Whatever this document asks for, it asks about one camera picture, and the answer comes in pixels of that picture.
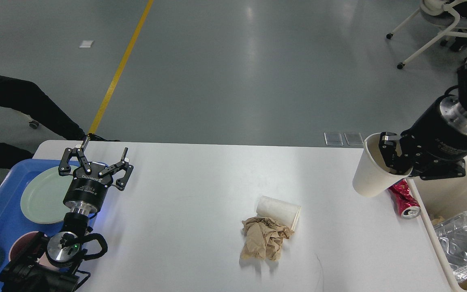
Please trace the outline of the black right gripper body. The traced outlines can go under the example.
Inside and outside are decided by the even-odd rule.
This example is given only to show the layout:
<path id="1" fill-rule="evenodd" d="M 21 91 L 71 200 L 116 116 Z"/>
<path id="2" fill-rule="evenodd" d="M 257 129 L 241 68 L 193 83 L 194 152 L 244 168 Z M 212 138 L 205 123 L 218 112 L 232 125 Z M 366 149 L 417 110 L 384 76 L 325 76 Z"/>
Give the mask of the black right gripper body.
<path id="1" fill-rule="evenodd" d="M 459 98 L 439 97 L 409 129 L 401 133 L 410 177 L 422 180 L 466 176 L 467 110 Z"/>

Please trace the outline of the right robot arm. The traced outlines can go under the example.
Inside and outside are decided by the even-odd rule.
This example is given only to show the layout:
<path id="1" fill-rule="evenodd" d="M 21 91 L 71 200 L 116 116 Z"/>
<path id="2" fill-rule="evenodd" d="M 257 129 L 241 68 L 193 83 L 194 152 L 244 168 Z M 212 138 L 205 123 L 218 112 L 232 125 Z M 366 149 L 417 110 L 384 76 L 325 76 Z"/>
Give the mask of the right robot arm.
<path id="1" fill-rule="evenodd" d="M 464 177 L 467 156 L 467 61 L 448 88 L 400 135 L 382 132 L 380 161 L 392 174 L 438 180 Z"/>

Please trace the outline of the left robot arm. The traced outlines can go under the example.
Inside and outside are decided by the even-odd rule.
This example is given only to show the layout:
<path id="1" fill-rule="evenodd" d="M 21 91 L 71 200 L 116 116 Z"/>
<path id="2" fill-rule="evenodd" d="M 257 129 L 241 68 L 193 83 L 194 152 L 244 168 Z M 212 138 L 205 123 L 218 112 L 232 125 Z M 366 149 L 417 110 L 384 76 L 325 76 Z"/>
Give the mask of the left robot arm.
<path id="1" fill-rule="evenodd" d="M 66 148 L 58 174 L 71 176 L 63 204 L 69 212 L 59 233 L 39 232 L 0 272 L 3 292 L 75 292 L 91 277 L 79 269 L 84 261 L 98 259 L 108 251 L 105 238 L 93 231 L 90 220 L 102 209 L 110 187 L 123 191 L 133 172 L 128 148 L 112 165 L 88 161 L 86 137 L 80 146 Z"/>

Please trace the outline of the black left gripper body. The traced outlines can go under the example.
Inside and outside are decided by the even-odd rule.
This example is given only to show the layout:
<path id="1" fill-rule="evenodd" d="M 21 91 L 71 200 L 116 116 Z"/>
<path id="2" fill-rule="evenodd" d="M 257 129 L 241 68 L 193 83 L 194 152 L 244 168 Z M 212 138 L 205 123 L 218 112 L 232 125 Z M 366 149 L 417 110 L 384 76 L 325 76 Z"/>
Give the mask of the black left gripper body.
<path id="1" fill-rule="evenodd" d="M 107 191 L 113 183 L 112 175 L 99 178 L 98 170 L 94 174 L 86 174 L 83 168 L 77 168 L 73 173 L 73 180 L 63 199 L 66 207 L 73 208 L 82 202 L 90 206 L 89 213 L 96 214 L 101 211 Z"/>

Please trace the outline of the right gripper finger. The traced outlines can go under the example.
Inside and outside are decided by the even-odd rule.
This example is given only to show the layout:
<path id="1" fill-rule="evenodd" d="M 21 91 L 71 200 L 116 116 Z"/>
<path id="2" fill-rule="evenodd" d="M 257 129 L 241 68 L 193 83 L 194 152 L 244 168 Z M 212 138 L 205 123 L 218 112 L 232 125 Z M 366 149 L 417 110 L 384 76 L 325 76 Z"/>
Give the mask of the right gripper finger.
<path id="1" fill-rule="evenodd" d="M 410 176 L 414 165 L 414 142 L 409 131 L 400 135 L 393 132 L 382 132 L 379 135 L 379 151 L 384 164 L 391 174 Z"/>

